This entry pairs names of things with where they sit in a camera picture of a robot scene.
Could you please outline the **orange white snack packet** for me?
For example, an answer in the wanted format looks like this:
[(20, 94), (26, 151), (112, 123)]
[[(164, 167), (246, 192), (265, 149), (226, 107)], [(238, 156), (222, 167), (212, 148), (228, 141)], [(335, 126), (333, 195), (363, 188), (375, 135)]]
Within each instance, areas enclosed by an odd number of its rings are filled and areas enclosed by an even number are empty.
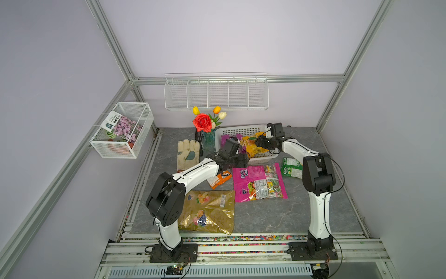
[(216, 189), (218, 186), (226, 183), (229, 179), (232, 178), (232, 173), (228, 170), (223, 171), (222, 173), (207, 179), (211, 189)]

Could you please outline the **purple flower seed packet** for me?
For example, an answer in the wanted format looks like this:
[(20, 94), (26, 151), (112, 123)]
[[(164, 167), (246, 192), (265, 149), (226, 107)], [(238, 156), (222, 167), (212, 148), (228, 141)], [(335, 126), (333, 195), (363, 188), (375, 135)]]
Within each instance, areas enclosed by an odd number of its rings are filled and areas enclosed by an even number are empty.
[(101, 128), (110, 139), (120, 139), (132, 144), (136, 143), (142, 131), (142, 125), (115, 111), (106, 116), (101, 123)]

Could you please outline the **aluminium mounting rail frame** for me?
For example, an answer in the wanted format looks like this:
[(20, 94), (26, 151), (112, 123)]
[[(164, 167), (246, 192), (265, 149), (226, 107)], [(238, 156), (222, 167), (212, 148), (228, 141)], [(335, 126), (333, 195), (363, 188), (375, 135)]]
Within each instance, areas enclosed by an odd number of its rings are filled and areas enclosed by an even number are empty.
[[(335, 235), (339, 259), (327, 261), (331, 279), (397, 279), (384, 244), (359, 232)], [(288, 252), (293, 242), (305, 243), (303, 232), (250, 232), (241, 234), (183, 233), (185, 244), (196, 244), (196, 262), (180, 275), (205, 278), (308, 278), (321, 264), (316, 260), (294, 261)], [(97, 279), (166, 279), (166, 263), (150, 263), (149, 251), (158, 234), (125, 233), (109, 243), (95, 274)]]

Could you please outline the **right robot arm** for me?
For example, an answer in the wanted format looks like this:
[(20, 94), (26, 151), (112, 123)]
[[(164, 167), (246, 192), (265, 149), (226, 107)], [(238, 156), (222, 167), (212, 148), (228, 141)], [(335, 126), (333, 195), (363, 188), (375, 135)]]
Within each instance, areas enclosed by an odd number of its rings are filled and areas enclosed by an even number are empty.
[(302, 164), (302, 182), (310, 199), (307, 250), (312, 254), (332, 250), (334, 245), (329, 225), (329, 202), (336, 176), (331, 157), (327, 153), (315, 152), (291, 138), (260, 136), (255, 144), (270, 151), (278, 149)]

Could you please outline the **pink fruit candy bag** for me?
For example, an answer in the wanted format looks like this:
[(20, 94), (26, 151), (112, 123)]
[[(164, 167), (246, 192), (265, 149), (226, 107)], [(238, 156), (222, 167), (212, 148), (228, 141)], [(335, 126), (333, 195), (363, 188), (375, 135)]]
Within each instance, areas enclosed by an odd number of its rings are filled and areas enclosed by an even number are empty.
[(288, 199), (278, 163), (234, 168), (232, 177), (237, 203), (271, 198)]

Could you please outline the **gold candy bag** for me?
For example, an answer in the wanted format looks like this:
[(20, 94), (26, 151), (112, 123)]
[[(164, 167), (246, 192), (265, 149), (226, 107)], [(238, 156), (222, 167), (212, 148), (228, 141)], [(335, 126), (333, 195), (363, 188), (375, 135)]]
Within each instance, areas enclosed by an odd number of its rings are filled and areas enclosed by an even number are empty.
[(178, 226), (180, 230), (230, 235), (235, 226), (234, 213), (235, 192), (233, 190), (191, 190), (185, 196)]

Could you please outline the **purple grape candy bag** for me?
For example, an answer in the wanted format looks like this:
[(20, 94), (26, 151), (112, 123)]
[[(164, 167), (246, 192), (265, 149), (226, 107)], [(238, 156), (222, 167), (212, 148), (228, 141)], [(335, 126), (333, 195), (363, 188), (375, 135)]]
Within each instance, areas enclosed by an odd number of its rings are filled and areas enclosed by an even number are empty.
[(236, 135), (226, 134), (226, 135), (222, 135), (221, 136), (221, 147), (223, 147), (225, 145), (227, 140), (234, 139), (234, 138), (236, 138), (237, 142), (240, 144), (238, 152), (239, 153), (246, 153), (246, 148), (245, 148), (245, 145), (244, 145), (244, 142), (243, 142), (243, 136), (241, 134), (236, 134)]

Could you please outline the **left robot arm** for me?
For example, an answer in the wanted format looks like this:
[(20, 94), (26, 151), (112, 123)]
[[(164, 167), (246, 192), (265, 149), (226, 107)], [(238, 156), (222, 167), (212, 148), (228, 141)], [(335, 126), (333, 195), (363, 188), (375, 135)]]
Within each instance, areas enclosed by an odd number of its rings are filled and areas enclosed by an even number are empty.
[(146, 200), (146, 207), (160, 233), (160, 245), (168, 251), (181, 246), (178, 219), (186, 195), (202, 182), (231, 168), (247, 167), (249, 156), (245, 153), (224, 155), (222, 152), (203, 159), (181, 173), (162, 173)]

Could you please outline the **white plastic basket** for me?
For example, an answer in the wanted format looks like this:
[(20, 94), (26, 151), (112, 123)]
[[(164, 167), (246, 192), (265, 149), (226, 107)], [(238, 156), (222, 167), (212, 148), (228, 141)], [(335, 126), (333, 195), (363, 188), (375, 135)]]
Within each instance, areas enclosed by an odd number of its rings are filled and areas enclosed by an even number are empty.
[[(256, 125), (248, 125), (248, 126), (234, 126), (234, 127), (221, 127), (217, 128), (215, 133), (215, 147), (216, 151), (221, 148), (221, 139), (222, 136), (235, 136), (240, 134), (242, 136), (252, 136), (258, 132), (265, 132), (266, 125), (265, 124), (256, 124)], [(270, 151), (266, 153), (260, 153), (251, 158), (248, 162), (248, 165), (264, 165), (269, 161), (278, 157), (278, 154), (271, 153)]]

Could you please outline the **yellow orange candy bag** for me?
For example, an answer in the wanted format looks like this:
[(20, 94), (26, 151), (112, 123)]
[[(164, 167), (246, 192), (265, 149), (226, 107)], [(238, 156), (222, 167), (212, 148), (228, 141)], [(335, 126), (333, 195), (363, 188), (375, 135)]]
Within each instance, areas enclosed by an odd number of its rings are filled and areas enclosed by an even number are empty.
[(257, 132), (251, 136), (242, 137), (243, 146), (250, 158), (254, 158), (257, 154), (268, 152), (267, 149), (259, 147), (255, 144), (255, 141), (263, 134), (263, 132)]

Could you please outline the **cream work glove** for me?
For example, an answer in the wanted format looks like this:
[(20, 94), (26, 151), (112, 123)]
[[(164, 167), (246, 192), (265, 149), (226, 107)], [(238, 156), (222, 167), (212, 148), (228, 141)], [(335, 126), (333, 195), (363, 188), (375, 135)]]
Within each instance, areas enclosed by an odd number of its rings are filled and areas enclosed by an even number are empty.
[(200, 144), (184, 139), (177, 143), (177, 172), (185, 171), (200, 162)]

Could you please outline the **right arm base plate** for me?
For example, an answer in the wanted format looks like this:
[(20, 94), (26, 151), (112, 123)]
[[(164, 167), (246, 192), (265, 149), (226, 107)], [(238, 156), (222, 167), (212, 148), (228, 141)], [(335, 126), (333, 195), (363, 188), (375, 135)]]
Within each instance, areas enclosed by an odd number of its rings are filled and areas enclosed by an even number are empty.
[(290, 242), (286, 253), (293, 261), (319, 261), (328, 262), (338, 260), (339, 256), (332, 243), (319, 246), (313, 242)]

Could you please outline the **green candy packet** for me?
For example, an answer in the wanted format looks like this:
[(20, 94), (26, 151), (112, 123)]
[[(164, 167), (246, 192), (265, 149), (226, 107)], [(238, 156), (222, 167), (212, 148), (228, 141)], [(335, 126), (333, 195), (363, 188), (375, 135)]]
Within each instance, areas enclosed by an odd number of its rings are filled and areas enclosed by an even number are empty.
[(303, 178), (303, 165), (295, 158), (283, 158), (281, 173), (285, 177)]

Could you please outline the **glass vase with flowers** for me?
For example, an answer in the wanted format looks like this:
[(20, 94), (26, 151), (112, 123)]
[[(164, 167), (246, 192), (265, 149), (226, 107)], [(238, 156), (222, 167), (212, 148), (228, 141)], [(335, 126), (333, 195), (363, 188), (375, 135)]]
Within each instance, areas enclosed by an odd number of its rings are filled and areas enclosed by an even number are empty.
[(210, 113), (201, 113), (197, 106), (193, 107), (193, 114), (195, 118), (192, 123), (195, 127), (194, 139), (199, 143), (200, 155), (203, 156), (204, 152), (210, 147), (212, 142), (212, 136), (215, 136), (215, 131), (218, 126), (222, 124), (222, 120), (226, 118), (227, 113), (221, 110), (220, 106), (216, 106), (212, 110), (212, 115)]

